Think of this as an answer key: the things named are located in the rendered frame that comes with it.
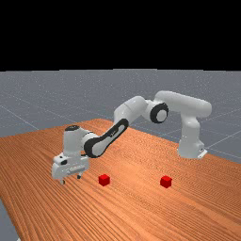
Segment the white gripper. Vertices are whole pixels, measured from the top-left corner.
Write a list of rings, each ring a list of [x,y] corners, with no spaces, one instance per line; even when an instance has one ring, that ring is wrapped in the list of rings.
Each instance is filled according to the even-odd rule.
[[[78,156],[65,156],[63,153],[55,156],[52,165],[52,178],[65,184],[65,177],[76,174],[81,179],[82,174],[88,169],[88,157],[85,154]]]

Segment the red cube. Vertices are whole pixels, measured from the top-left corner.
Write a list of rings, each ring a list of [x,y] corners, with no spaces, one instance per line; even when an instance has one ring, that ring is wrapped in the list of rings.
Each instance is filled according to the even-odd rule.
[[[102,174],[98,178],[99,184],[102,186],[106,186],[110,184],[110,177],[107,174]]]
[[[163,176],[160,180],[160,185],[162,185],[164,188],[168,188],[171,186],[172,179],[168,177],[167,175]]]

